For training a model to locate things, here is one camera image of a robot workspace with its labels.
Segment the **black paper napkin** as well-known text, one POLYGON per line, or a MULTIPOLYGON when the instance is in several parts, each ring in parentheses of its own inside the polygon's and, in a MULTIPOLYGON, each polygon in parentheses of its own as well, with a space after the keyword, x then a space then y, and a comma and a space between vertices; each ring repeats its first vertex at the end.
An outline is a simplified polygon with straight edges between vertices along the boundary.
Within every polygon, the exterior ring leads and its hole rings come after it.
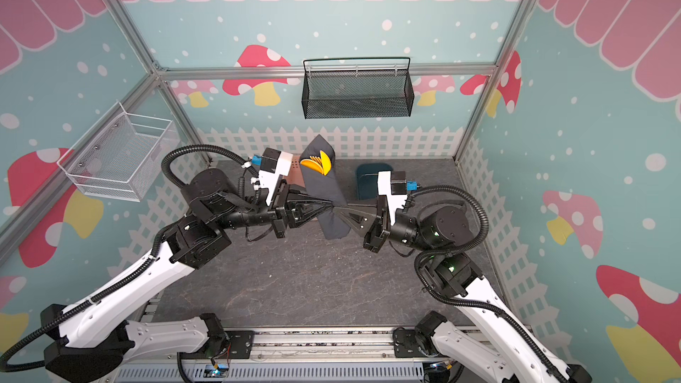
MULTIPOLYGON (((317 135, 308 144, 301 154, 300 161, 301 159, 310 158, 312 156, 319 157, 320 151, 324 151, 330 157, 333 168, 327 176, 323 176, 314 170, 310 170, 309 168, 300 165, 307 193, 312 197, 331 200, 335 206, 345 206, 347 201, 342 193, 341 186, 334 170, 335 151, 322 135, 317 135)), ((349 234, 349 226, 347 226, 342 219, 336 217, 332 211, 318 216, 317 221, 319 221, 322 232, 328 240, 342 239, 349 234)))

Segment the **orange plastic spoon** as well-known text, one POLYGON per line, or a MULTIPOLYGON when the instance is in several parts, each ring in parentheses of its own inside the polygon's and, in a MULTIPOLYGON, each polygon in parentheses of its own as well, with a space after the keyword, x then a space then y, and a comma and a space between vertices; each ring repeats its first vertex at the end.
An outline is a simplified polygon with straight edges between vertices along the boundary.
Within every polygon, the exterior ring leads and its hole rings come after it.
POLYGON ((312 156, 310 158, 301 159, 300 165, 305 167, 305 168, 309 168, 310 170, 314 170, 315 172, 323 175, 322 174, 322 168, 321 168, 320 162, 319 162, 319 157, 317 157, 317 156, 312 156))

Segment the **orange plastic fork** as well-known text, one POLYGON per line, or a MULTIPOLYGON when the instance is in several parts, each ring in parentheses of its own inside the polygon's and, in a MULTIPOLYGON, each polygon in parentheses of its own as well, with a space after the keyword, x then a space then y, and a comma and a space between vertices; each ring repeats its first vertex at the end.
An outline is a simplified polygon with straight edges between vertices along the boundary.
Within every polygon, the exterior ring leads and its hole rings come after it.
POLYGON ((324 151, 319 152, 319 162, 322 168, 322 174, 327 176, 332 170, 333 164, 330 157, 324 151))

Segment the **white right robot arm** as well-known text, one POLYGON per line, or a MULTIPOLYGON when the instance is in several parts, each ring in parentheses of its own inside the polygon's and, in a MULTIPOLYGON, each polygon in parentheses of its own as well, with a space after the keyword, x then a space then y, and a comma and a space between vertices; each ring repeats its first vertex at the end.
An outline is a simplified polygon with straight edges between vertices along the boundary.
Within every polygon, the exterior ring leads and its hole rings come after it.
POLYGON ((463 312, 489 342, 483 345, 431 311, 415 328, 424 355, 447 356, 486 382, 592 381, 583 366, 560 359, 519 321, 468 255, 489 232, 489 218, 470 193, 436 185, 397 204, 381 195, 336 206, 333 213, 363 235, 372 251, 387 241, 418 251, 413 267, 424 290, 463 312))

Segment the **pink perforated plastic basket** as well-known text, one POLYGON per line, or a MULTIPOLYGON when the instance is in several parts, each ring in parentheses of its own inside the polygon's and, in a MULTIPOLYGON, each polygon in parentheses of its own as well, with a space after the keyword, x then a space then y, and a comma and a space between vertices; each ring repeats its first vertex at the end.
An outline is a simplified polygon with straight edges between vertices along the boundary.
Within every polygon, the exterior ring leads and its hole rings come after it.
POLYGON ((285 177, 285 180, 287 181, 288 184, 294 184, 294 185, 300 186, 302 188, 305 187, 303 172, 301 171, 301 166, 300 166, 300 156, 299 155, 295 155, 293 157, 290 170, 288 172, 288 175, 285 177))

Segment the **teal plastic tub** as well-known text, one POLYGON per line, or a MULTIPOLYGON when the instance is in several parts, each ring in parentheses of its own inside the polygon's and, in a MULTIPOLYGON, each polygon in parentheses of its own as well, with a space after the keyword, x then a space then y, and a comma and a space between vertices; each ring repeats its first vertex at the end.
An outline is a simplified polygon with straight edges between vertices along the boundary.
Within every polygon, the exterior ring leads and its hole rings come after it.
POLYGON ((358 200, 371 200, 379 195, 378 176, 380 172, 392 171, 387 163, 365 163, 356 168, 356 192, 358 200))

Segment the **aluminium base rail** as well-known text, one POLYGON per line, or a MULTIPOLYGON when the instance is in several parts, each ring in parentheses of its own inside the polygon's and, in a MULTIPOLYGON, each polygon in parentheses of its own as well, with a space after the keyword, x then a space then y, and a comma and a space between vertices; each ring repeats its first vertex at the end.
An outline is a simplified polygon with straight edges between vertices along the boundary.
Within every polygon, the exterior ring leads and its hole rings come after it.
POLYGON ((395 344, 394 328, 257 328, 246 359, 215 361, 174 354, 133 361, 106 382, 500 382, 519 376, 487 338, 471 326, 454 332, 455 358, 423 355, 395 344))

